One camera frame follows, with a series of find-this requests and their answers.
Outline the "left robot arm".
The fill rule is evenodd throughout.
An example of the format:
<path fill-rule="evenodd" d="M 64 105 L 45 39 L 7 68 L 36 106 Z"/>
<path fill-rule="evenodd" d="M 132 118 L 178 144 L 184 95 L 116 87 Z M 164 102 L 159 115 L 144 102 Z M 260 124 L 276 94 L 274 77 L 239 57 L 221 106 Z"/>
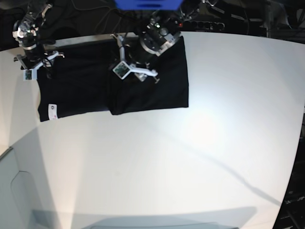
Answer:
<path fill-rule="evenodd" d="M 141 82 L 151 77 L 158 83 L 160 79 L 153 69 L 153 61 L 179 41 L 178 21 L 172 14 L 158 10 L 138 27 L 136 33 L 134 41 L 129 40 L 127 32 L 123 36 L 112 34 L 119 48 L 119 60 L 111 71 L 121 80 L 133 74 Z"/>

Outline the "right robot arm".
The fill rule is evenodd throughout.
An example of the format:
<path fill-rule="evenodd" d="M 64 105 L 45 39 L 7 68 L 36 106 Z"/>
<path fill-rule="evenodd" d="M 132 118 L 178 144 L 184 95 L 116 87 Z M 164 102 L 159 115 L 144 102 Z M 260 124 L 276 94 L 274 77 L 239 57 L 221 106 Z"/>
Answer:
<path fill-rule="evenodd" d="M 44 45 L 47 42 L 40 36 L 40 28 L 51 8 L 52 3 L 49 0 L 31 0 L 25 16 L 14 24 L 12 36 L 24 54 L 16 55 L 13 60 L 20 62 L 24 80 L 36 80 L 40 68 L 44 68 L 46 77 L 52 79 L 54 60 L 57 57 L 65 57 L 62 52 L 45 50 Z"/>

